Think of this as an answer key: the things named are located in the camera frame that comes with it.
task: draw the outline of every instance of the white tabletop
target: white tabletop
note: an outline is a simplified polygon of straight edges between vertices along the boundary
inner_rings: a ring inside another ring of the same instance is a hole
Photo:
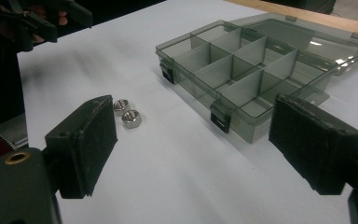
[[[162,75],[155,47],[218,20],[262,13],[221,0],[168,0],[19,54],[30,147],[89,99],[131,102],[92,197],[62,200],[63,223],[350,223],[347,198],[320,196],[265,136],[222,133]],[[320,108],[358,129],[358,67],[333,77]]]

